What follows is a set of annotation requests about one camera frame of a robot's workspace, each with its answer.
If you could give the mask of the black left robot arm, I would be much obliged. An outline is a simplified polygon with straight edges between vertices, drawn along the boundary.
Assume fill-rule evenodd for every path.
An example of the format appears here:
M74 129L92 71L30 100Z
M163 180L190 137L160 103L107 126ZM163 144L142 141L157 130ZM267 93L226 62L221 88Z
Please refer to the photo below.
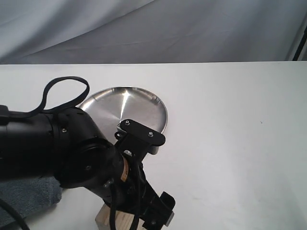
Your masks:
M79 108L28 115L0 108L0 179L54 177L62 188L84 187L115 213L133 214L147 230L168 226L174 198L158 195L146 180L142 160L165 143L163 134L134 120L120 123L117 142L110 143L93 119Z

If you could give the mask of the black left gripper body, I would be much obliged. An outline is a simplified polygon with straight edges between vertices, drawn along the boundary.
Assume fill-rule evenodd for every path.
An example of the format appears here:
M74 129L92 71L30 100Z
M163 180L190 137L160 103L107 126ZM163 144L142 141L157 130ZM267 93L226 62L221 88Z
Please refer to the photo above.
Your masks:
M116 212L132 214L131 230L140 220L146 230L160 230L169 226L174 217L175 199L167 192L158 195L146 180L141 164L134 157L119 157L114 176L104 185L108 196L103 198L110 208L109 226L116 229Z

